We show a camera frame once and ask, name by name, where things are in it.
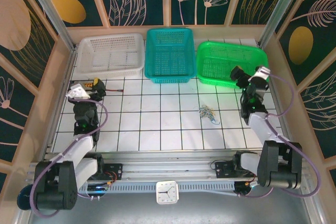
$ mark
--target plastic basket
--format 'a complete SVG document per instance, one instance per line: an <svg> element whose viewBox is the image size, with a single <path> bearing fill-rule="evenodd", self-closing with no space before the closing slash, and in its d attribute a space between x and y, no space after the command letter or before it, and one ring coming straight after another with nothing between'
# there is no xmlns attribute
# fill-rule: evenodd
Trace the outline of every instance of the plastic basket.
<svg viewBox="0 0 336 224"><path fill-rule="evenodd" d="M140 74L144 66L141 34L84 38L78 47L78 72L88 78L108 79Z"/></svg>
<svg viewBox="0 0 336 224"><path fill-rule="evenodd" d="M148 30L145 76L154 83L182 83L195 77L193 32L187 28Z"/></svg>
<svg viewBox="0 0 336 224"><path fill-rule="evenodd" d="M197 76L204 84L236 88L230 78L235 66L253 75L258 66L268 67L267 55L256 47L222 42L203 42L197 49Z"/></svg>

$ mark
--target clock face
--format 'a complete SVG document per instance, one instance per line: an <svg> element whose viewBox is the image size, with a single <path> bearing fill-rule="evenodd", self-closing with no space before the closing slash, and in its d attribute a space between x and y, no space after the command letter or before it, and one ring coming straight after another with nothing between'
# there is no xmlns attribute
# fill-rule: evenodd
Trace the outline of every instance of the clock face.
<svg viewBox="0 0 336 224"><path fill-rule="evenodd" d="M179 199L178 185L175 181L156 183L156 201L158 204L173 204Z"/></svg>

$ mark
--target white grid floor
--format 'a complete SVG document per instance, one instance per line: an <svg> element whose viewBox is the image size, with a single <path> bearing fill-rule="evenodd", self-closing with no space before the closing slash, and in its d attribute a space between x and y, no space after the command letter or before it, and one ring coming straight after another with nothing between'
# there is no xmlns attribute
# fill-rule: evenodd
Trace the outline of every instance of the white grid floor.
<svg viewBox="0 0 336 224"><path fill-rule="evenodd" d="M195 48L204 40L196 40ZM225 42L254 45L252 39ZM72 80L81 80L76 75ZM123 89L124 93L107 92L103 104L109 111L106 125L101 129L93 152L217 150L261 148L261 142L239 115L239 89L210 86L193 78L188 83L154 84L142 73L122 79L103 80L107 89ZM219 125L201 119L198 108L214 109ZM276 113L268 92L264 105ZM52 152L62 151L71 141L75 122L73 105L64 103ZM105 120L98 109L100 122ZM278 119L274 124L281 132Z"/></svg>

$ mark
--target clock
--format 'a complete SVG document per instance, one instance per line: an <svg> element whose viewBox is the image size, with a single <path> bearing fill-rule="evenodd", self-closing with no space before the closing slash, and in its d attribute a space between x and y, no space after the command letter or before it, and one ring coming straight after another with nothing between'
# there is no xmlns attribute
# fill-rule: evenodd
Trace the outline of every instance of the clock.
<svg viewBox="0 0 336 224"><path fill-rule="evenodd" d="M156 202L160 205L174 204L179 200L179 189L175 181L156 183Z"/></svg>

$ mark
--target white plastic basket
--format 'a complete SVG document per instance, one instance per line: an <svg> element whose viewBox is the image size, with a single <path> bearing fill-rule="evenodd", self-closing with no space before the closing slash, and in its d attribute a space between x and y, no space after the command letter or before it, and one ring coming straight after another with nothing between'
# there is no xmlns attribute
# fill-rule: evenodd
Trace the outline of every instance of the white plastic basket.
<svg viewBox="0 0 336 224"><path fill-rule="evenodd" d="M78 47L78 72L87 78L108 79L140 74L144 66L141 34L116 34L82 39Z"/></svg>

